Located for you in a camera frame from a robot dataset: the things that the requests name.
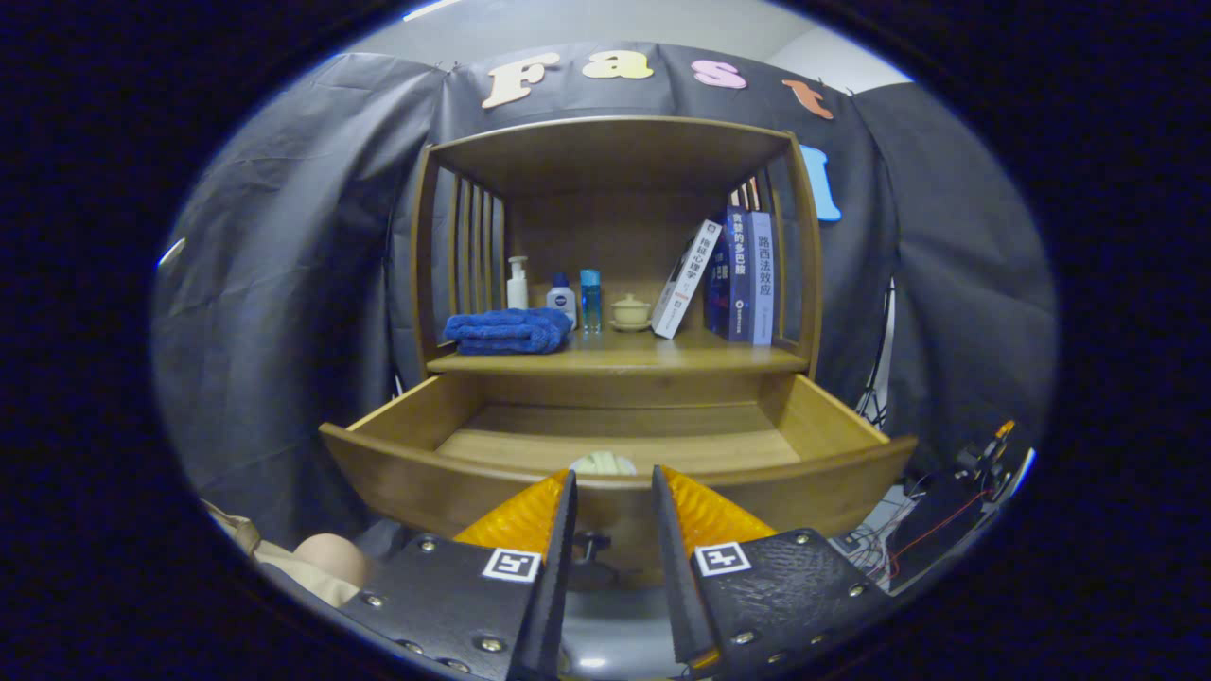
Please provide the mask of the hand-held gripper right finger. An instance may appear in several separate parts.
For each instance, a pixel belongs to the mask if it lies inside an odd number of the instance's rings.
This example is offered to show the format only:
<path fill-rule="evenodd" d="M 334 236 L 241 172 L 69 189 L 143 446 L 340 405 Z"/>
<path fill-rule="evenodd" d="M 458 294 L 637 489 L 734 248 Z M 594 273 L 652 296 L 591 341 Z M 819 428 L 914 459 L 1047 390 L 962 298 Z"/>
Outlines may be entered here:
<path fill-rule="evenodd" d="M 675 659 L 691 680 L 792 680 L 894 600 L 815 530 L 775 532 L 704 483 L 652 474 Z"/>

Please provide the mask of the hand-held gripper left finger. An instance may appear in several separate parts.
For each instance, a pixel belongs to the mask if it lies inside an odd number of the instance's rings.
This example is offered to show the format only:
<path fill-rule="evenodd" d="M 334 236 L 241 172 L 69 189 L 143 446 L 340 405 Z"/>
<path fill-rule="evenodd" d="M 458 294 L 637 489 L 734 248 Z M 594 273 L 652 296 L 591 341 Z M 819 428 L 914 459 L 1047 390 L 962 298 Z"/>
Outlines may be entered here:
<path fill-rule="evenodd" d="M 429 680 L 557 679 L 576 513 L 576 475 L 553 473 L 454 538 L 413 538 L 342 616 Z"/>

